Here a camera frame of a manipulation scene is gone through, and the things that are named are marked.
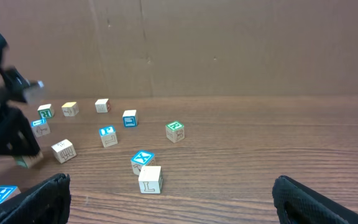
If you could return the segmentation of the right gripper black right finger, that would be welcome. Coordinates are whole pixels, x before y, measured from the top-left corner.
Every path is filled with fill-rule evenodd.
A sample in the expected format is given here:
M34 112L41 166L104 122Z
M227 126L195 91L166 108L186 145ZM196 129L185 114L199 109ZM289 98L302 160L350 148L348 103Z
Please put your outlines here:
M358 213L281 175L272 188L281 224L358 224Z

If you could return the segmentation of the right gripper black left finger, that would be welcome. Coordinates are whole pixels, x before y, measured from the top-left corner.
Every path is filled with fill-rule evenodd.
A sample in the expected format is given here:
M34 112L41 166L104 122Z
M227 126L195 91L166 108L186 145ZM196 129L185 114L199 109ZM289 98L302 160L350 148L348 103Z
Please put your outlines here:
M66 224L70 176L58 173L0 204L0 224Z

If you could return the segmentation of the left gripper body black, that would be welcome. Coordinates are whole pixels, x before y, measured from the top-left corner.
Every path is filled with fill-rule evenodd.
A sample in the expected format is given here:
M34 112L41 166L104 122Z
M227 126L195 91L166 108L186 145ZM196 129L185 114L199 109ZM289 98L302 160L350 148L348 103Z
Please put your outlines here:
M0 156L35 156L40 147L19 108L0 107Z

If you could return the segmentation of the green 4 block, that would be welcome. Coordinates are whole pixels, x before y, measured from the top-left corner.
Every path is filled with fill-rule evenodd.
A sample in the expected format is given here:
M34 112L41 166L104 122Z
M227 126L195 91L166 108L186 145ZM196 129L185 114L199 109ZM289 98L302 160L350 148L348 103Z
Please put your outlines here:
M30 169L38 164L44 158L44 155L40 151L36 156L14 156L13 158L17 165Z

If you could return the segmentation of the blue P block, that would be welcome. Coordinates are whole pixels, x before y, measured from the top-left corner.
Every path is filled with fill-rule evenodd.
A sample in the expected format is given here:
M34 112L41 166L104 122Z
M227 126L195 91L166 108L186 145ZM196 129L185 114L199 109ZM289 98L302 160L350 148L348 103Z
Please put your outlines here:
M99 129L99 135L104 147L113 146L118 143L114 126L106 126Z

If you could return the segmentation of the blue sided block picture top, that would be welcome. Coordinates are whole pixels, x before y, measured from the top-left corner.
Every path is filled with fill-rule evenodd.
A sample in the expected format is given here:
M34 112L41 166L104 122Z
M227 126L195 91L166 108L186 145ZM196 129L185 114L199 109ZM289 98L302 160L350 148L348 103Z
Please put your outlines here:
M122 120L125 128L136 127L139 120L137 110L125 110L122 115Z

